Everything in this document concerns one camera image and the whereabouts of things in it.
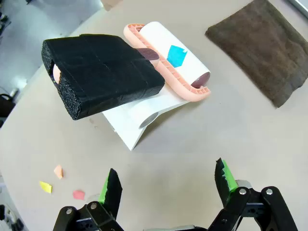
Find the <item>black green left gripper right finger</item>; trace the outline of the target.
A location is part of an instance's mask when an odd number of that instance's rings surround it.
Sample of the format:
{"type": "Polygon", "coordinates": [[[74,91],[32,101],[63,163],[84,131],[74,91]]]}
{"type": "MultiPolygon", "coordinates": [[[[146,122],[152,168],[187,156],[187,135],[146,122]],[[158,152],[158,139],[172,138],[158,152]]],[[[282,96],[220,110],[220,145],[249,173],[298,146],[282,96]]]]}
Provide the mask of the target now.
{"type": "Polygon", "coordinates": [[[215,167],[215,183],[223,209],[210,231],[236,231],[243,218],[253,218],[262,231],[296,231],[297,226],[279,189],[268,186],[255,191],[249,182],[235,180],[225,160],[215,167]]]}

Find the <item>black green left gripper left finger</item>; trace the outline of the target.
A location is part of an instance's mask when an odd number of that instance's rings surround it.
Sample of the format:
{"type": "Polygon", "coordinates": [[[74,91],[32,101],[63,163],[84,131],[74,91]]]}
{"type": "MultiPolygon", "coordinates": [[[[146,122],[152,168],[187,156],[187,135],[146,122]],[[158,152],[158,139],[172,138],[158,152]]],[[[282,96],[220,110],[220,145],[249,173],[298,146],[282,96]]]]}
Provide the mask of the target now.
{"type": "Polygon", "coordinates": [[[85,204],[81,209],[63,207],[54,225],[55,231],[121,231],[117,223],[122,186],[117,172],[110,169],[98,201],[85,204]]]}

